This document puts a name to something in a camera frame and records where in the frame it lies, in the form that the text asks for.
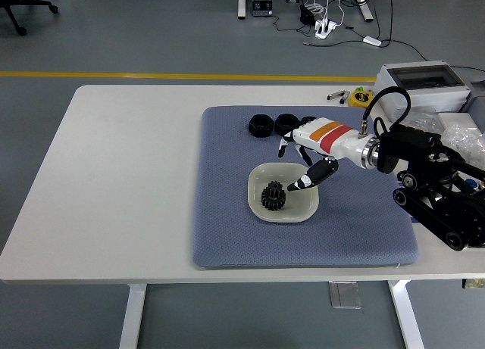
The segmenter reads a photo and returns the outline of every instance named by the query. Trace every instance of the robotic arm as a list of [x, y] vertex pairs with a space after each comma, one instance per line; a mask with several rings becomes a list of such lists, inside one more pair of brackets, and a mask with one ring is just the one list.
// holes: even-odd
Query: robotic arm
[[[383, 132], [369, 135], [371, 109], [390, 93], [405, 97], [406, 111], [389, 130], [377, 118], [374, 130], [380, 123]], [[295, 142], [297, 151], [310, 166], [287, 190], [308, 189], [323, 182], [337, 171], [338, 160], [342, 158], [350, 159], [360, 168], [377, 168], [382, 173], [391, 173], [399, 160], [405, 160], [408, 167], [397, 174], [402, 187], [394, 191], [394, 201], [451, 249], [485, 247], [485, 189], [476, 192], [458, 174], [463, 172], [485, 180], [485, 171], [467, 164], [458, 152], [443, 146], [440, 135], [401, 125], [410, 107], [411, 99], [404, 89], [389, 87], [377, 94], [364, 112], [360, 131], [319, 118], [287, 133], [281, 139], [278, 156], [282, 157], [286, 146]], [[313, 164], [306, 148], [324, 158]]]

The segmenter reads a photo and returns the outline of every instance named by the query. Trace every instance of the white plug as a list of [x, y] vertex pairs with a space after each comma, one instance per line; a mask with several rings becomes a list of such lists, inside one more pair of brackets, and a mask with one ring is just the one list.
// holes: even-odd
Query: white plug
[[374, 37], [370, 37], [370, 36], [364, 37], [364, 39], [362, 41], [365, 42], [366, 44], [374, 45], [374, 46], [380, 46], [380, 44], [382, 44], [381, 41], [375, 39]]

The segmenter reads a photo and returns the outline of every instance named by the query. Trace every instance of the yellow floor line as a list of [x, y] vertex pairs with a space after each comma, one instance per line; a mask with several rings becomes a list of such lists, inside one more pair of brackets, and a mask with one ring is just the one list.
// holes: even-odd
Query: yellow floor line
[[374, 83], [375, 77], [366, 76], [305, 76], [305, 75], [258, 75], [258, 74], [190, 74], [190, 73], [83, 73], [55, 71], [0, 71], [0, 76], [24, 78], [125, 78], [125, 79], [219, 79], [219, 80], [267, 80], [289, 82], [348, 82]]

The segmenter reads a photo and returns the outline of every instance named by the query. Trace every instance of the yellow tape measure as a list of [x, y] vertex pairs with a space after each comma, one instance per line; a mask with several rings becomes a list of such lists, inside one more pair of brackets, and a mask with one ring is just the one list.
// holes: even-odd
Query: yellow tape measure
[[364, 88], [357, 88], [352, 95], [350, 95], [349, 105], [351, 107], [367, 108], [371, 103], [374, 94], [366, 92]]

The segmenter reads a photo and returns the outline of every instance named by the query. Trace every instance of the red stripe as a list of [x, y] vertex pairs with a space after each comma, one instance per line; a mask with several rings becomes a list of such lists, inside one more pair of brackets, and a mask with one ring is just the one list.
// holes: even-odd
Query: red stripe
[[323, 137], [320, 142], [321, 149], [329, 154], [335, 140], [351, 129], [351, 127], [345, 125], [335, 128], [332, 132]]

